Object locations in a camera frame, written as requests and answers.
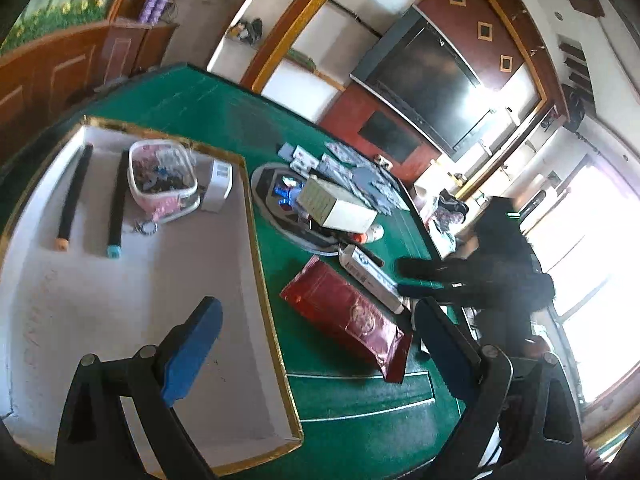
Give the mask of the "purple spray bottles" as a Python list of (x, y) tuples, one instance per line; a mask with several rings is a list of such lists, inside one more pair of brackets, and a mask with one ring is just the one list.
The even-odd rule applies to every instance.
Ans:
[(139, 14), (138, 22), (147, 25), (156, 25), (160, 20), (169, 0), (145, 0)]

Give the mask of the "white charger plug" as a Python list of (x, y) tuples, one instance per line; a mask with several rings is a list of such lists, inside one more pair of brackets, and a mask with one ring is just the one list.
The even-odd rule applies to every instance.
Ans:
[(232, 189), (232, 166), (223, 160), (214, 159), (210, 167), (210, 178), (201, 199), (201, 207), (207, 212), (219, 212)]

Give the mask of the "clear pink pouch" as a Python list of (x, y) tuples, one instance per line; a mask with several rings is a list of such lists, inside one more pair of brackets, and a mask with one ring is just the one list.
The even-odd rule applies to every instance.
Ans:
[(127, 179), (150, 221), (174, 221), (198, 209), (201, 194), (189, 152), (178, 142), (142, 140), (130, 146)]

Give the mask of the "flat screen television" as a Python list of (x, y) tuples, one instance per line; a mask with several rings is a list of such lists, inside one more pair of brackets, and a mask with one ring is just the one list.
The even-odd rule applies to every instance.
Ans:
[(459, 50), (415, 6), (390, 26), (350, 78), (455, 162), (480, 140), (496, 109)]

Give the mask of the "round mahjong table centre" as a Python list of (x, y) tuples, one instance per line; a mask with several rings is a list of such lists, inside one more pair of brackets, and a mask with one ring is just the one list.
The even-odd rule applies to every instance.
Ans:
[(326, 257), (338, 255), (338, 240), (311, 227), (310, 217), (296, 202), (306, 180), (278, 162), (257, 167), (250, 189), (262, 216), (285, 238), (306, 252)]

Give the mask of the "scattered playing cards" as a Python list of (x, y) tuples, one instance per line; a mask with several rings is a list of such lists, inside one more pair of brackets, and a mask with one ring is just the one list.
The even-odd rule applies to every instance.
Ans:
[(393, 209), (408, 210), (392, 176), (375, 162), (340, 142), (326, 142), (327, 153), (311, 155), (300, 145), (278, 147), (280, 159), (304, 179), (316, 177), (344, 188), (368, 208), (390, 216)]

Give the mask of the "pile of clothes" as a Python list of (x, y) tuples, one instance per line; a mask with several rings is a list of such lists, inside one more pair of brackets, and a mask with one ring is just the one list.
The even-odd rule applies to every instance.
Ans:
[(425, 226), (441, 257), (456, 251), (456, 235), (468, 213), (469, 206), (447, 190), (441, 190), (434, 199), (433, 211), (425, 221)]

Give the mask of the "white gold-edged tray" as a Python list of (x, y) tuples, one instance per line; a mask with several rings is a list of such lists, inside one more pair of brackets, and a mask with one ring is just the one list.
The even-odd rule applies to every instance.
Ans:
[[(17, 444), (52, 462), (58, 424), (80, 359), (128, 358), (158, 344), (205, 296), (217, 298), (221, 333), (189, 394), (176, 403), (209, 467), (225, 476), (300, 448), (304, 434), (286, 379), (262, 274), (245, 159), (186, 144), (207, 179), (214, 159), (232, 166), (219, 212), (202, 210), (144, 235), (126, 200), (122, 254), (106, 255), (122, 151), (161, 132), (87, 117), (50, 151), (1, 237), (1, 418)], [(94, 147), (70, 233), (58, 252), (64, 200), (86, 144)]]

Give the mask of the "shoes on shelf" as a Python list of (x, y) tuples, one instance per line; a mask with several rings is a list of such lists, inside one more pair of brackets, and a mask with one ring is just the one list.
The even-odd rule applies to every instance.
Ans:
[(243, 44), (254, 46), (254, 44), (258, 44), (258, 42), (262, 40), (263, 31), (264, 23), (260, 18), (254, 18), (254, 20), (250, 21), (241, 18), (230, 27), (227, 36), (241, 41)]

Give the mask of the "blue white medicine box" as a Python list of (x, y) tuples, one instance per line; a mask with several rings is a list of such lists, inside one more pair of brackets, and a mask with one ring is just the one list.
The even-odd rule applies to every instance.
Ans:
[(405, 310), (405, 301), (398, 294), (397, 283), (355, 245), (338, 252), (342, 268), (393, 314)]

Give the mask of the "black pen orange cap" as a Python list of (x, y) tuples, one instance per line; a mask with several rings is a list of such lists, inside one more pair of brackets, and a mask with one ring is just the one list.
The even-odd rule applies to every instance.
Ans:
[(70, 181), (70, 187), (61, 212), (60, 224), (58, 225), (58, 235), (54, 242), (54, 247), (58, 252), (67, 252), (68, 248), (70, 248), (70, 233), (72, 232), (79, 196), (85, 182), (93, 150), (94, 147), (90, 143), (84, 146)]

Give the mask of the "dark red foil pouch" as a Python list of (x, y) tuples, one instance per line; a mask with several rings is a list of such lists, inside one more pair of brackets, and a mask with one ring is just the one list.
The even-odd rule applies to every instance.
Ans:
[(412, 335), (314, 256), (281, 290), (280, 297), (322, 333), (376, 367), (386, 382), (404, 381)]

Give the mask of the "white bottle orange cap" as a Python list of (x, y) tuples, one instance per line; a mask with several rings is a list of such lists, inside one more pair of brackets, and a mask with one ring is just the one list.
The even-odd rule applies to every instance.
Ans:
[(384, 228), (380, 224), (373, 223), (366, 232), (349, 234), (349, 238), (357, 244), (369, 244), (380, 240), (384, 233)]

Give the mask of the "black pen blue cap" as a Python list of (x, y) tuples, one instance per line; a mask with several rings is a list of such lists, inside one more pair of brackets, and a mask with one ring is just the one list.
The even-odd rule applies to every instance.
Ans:
[(127, 177), (128, 165), (129, 152), (122, 151), (112, 196), (110, 222), (108, 222), (106, 255), (110, 259), (118, 259), (122, 254), (122, 220), (124, 220), (126, 195), (129, 188)]

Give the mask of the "long white green box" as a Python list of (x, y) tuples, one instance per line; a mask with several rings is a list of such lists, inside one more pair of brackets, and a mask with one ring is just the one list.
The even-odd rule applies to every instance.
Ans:
[(322, 228), (364, 233), (378, 213), (362, 200), (332, 182), (310, 177), (299, 192), (296, 202)]

